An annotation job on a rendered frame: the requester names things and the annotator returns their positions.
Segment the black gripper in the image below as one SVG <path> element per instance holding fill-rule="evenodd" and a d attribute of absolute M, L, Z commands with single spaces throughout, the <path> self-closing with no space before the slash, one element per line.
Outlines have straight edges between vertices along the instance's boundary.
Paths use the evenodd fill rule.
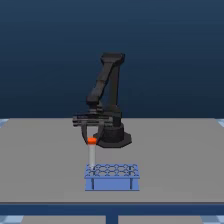
<path fill-rule="evenodd" d="M 86 113 L 86 114 L 75 115 L 72 119 L 72 122 L 74 126 L 81 126 L 82 137 L 86 144 L 88 144 L 87 126 L 98 126 L 98 132 L 96 137 L 97 138 L 96 144 L 98 145 L 103 135 L 104 125 L 112 126 L 113 118 L 105 114 Z"/>

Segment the clear orange-capped centrifuge tube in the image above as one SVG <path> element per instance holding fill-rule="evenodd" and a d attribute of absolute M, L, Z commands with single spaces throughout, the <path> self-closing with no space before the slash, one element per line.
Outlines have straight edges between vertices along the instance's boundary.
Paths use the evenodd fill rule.
<path fill-rule="evenodd" d="M 88 143 L 88 149 L 89 149 L 89 167 L 91 170 L 93 170 L 96 164 L 97 139 L 94 137 L 89 137 L 87 143 Z"/>

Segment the blue tube rack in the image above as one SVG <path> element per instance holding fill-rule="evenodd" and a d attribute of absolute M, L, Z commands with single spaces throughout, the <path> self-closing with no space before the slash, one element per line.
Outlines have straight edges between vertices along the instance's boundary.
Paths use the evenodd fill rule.
<path fill-rule="evenodd" d="M 86 165 L 86 191 L 138 191 L 140 173 L 137 164 Z"/>

